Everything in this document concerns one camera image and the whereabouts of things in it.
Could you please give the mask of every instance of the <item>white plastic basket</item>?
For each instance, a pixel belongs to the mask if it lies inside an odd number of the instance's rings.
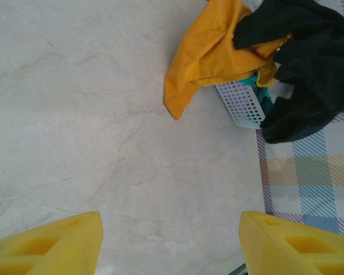
[[[260,129],[265,114],[251,86],[229,82],[216,88],[237,126]]]

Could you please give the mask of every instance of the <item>yellow cloth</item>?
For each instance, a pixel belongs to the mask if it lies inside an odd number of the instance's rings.
[[[182,116],[202,86],[245,79],[256,69],[257,84],[272,84],[272,55],[287,38],[236,50],[233,32],[251,11],[239,0],[210,0],[185,34],[165,77],[165,105],[175,119]]]

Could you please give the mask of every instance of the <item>fabric pile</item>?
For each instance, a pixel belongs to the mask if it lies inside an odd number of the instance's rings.
[[[265,111],[268,143],[318,132],[344,112],[343,16],[314,0],[265,0],[254,13],[239,0],[210,0],[166,75],[165,104],[179,119],[200,86],[255,71],[257,87],[275,79],[294,86],[290,99],[279,97]]]

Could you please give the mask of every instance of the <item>yellow foam block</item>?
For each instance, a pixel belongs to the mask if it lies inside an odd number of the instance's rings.
[[[344,275],[344,236],[243,212],[240,241],[249,275]]]
[[[94,274],[102,239],[98,212],[0,239],[0,275]]]

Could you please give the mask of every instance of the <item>yellow plastic part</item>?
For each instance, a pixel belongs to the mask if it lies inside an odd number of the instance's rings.
[[[243,50],[233,46],[237,23],[250,13],[239,0],[210,0],[186,32],[165,77],[164,101],[175,119],[199,87],[241,80],[262,66],[258,84],[275,81],[272,56],[287,37]]]
[[[0,275],[93,275],[102,239],[98,212],[0,239]]]
[[[249,275],[344,275],[344,236],[243,212],[240,241]]]

